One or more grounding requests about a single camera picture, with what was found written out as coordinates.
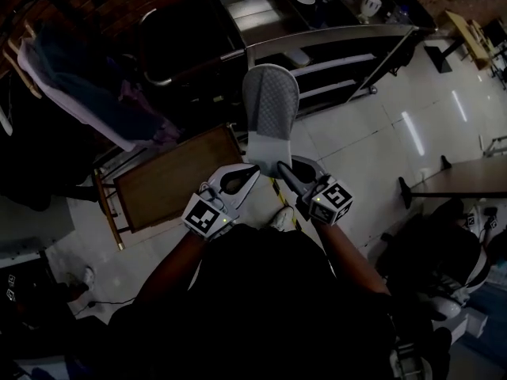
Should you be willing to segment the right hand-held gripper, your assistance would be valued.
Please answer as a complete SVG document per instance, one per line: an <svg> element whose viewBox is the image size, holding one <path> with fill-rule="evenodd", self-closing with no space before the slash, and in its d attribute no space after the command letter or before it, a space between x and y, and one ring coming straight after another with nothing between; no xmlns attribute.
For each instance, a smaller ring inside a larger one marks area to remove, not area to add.
<svg viewBox="0 0 507 380"><path fill-rule="evenodd" d="M348 213L353 195L316 161L292 157L292 166L278 161L277 170L285 184L297 195L296 206L308 221L314 219L335 225Z"/></svg>

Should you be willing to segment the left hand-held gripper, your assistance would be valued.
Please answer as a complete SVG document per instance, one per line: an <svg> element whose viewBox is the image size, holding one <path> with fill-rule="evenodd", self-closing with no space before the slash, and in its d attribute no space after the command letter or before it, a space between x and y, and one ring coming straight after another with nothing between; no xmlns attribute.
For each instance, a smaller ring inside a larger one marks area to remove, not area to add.
<svg viewBox="0 0 507 380"><path fill-rule="evenodd" d="M258 165L238 163L218 168L190 198L181 219L204 239L227 230L261 175Z"/></svg>

